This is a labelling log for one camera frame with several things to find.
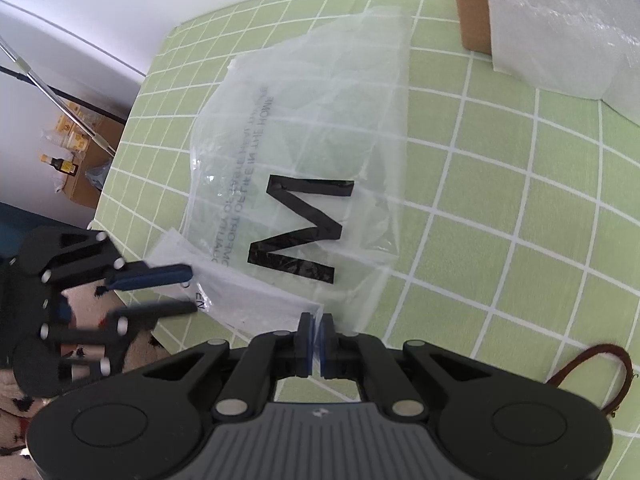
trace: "checkered tablecloth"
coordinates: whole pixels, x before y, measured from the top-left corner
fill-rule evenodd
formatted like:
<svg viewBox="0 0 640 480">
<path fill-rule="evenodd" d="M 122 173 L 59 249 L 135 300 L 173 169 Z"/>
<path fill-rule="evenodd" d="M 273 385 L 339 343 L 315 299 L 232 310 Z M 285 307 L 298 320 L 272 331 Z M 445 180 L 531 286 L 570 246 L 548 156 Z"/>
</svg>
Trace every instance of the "checkered tablecloth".
<svg viewBox="0 0 640 480">
<path fill-rule="evenodd" d="M 401 256 L 367 331 L 410 338 L 536 380 L 592 344 L 640 365 L 640 128 L 607 105 L 537 90 L 462 48 L 455 0 L 251 0 L 177 27 L 133 108 L 96 213 L 130 259 L 179 228 L 190 128 L 236 54 L 336 17 L 401 5 L 415 17 Z M 149 291 L 130 302 L 156 300 Z M 164 320 L 172 352 L 241 333 L 206 314 Z M 563 387 L 600 405 L 620 385 L 595 358 Z M 286 380 L 280 400 L 353 400 L 348 381 Z M 640 386 L 616 417 L 601 478 L 640 466 Z"/>
</svg>

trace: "silver rod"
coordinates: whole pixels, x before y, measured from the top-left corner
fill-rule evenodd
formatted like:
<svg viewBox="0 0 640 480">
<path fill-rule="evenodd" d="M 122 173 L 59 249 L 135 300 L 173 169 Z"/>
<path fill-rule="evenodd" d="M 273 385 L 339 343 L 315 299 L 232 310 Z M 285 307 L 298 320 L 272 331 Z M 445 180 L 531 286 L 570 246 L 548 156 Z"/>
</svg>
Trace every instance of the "silver rod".
<svg viewBox="0 0 640 480">
<path fill-rule="evenodd" d="M 53 93 L 53 90 L 47 85 L 38 74 L 36 74 L 28 63 L 18 56 L 16 52 L 6 44 L 6 41 L 0 37 L 0 49 L 4 51 L 7 56 L 17 65 L 20 69 L 25 73 L 25 75 L 33 81 L 33 84 L 36 85 L 44 95 L 46 95 L 53 104 L 55 104 L 63 114 L 65 114 L 69 119 L 71 119 L 84 133 L 86 133 L 93 141 L 100 146 L 105 152 L 109 154 L 111 158 L 116 156 L 116 151 L 109 145 L 107 140 L 97 133 L 91 126 L 85 123 L 80 117 L 78 117 L 71 108 L 69 108 L 66 103 L 60 99 L 57 95 Z"/>
</svg>

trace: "black letter m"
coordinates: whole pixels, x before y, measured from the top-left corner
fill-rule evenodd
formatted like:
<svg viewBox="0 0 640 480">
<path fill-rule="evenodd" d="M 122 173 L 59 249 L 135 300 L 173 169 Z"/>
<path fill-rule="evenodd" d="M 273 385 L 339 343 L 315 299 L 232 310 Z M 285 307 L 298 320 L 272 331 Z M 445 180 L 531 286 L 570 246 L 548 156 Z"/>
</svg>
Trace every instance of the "black letter m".
<svg viewBox="0 0 640 480">
<path fill-rule="evenodd" d="M 270 175 L 267 193 L 294 213 L 309 220 L 316 227 L 298 229 L 297 231 L 254 242 L 249 247 L 247 261 L 250 264 L 261 267 L 290 272 L 291 274 L 297 274 L 320 282 L 333 283 L 335 273 L 333 267 L 308 260 L 291 258 L 290 256 L 273 254 L 273 251 L 317 242 L 318 240 L 339 240 L 342 235 L 342 226 L 338 222 L 291 194 L 292 191 L 317 195 L 351 196 L 353 180 L 319 180 Z"/>
</svg>

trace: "brown strap loop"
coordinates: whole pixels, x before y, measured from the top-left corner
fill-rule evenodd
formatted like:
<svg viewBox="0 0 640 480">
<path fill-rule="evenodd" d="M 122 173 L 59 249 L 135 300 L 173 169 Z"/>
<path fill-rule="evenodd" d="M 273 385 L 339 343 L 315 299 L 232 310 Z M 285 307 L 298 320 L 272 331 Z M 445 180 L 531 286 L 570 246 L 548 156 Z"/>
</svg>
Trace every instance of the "brown strap loop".
<svg viewBox="0 0 640 480">
<path fill-rule="evenodd" d="M 560 386 L 562 381 L 564 381 L 571 372 L 573 372 L 579 365 L 583 362 L 588 361 L 592 357 L 595 357 L 599 354 L 611 354 L 615 355 L 620 361 L 622 361 L 623 366 L 625 367 L 625 382 L 620 388 L 620 391 L 616 395 L 616 397 L 607 404 L 602 412 L 605 415 L 611 415 L 611 413 L 615 412 L 622 401 L 625 399 L 626 394 L 629 393 L 629 389 L 631 388 L 631 381 L 634 376 L 634 368 L 631 363 L 631 357 L 628 352 L 618 345 L 612 344 L 601 344 L 593 346 L 589 349 L 586 349 L 582 352 L 578 357 L 576 357 L 573 361 L 571 361 L 567 366 L 562 368 L 558 373 L 556 373 L 553 377 L 551 377 L 546 384 L 551 384 L 552 386 Z"/>
</svg>

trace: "bottle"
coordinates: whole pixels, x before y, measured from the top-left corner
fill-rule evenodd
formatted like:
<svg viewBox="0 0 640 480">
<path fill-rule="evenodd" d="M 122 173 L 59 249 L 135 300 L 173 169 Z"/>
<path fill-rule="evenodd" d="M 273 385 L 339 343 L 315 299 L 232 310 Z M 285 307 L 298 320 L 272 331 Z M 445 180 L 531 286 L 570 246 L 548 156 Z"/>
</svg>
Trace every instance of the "bottle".
<svg viewBox="0 0 640 480">
<path fill-rule="evenodd" d="M 69 160 L 65 160 L 64 158 L 51 158 L 47 155 L 41 155 L 40 161 L 53 166 L 60 173 L 76 176 L 76 173 L 78 172 L 78 165 Z"/>
<path fill-rule="evenodd" d="M 73 152 L 85 152 L 89 148 L 89 140 L 73 129 L 67 133 L 60 133 L 56 130 L 43 130 L 42 136 L 51 144 Z"/>
</svg>

